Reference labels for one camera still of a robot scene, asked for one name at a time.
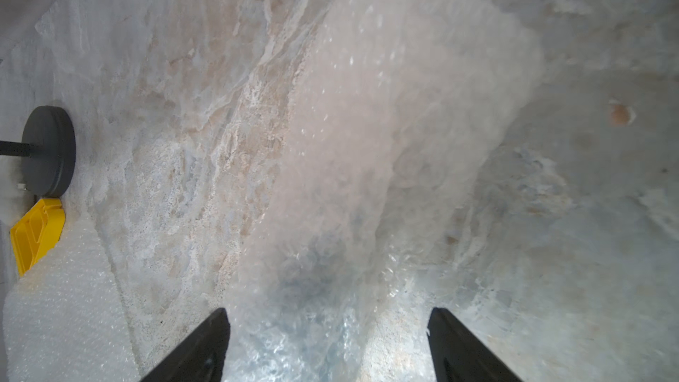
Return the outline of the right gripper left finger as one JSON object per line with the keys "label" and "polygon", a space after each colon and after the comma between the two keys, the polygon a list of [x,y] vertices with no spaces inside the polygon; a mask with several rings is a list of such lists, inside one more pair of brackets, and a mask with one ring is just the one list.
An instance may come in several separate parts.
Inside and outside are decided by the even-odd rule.
{"label": "right gripper left finger", "polygon": [[215,309],[141,382],[221,381],[230,334],[226,309]]}

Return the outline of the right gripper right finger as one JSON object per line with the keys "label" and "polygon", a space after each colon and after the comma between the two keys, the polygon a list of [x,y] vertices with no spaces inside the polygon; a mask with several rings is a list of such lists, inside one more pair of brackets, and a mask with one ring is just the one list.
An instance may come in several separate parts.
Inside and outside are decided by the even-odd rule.
{"label": "right gripper right finger", "polygon": [[448,309],[433,308],[427,330],[438,382],[522,381]]}

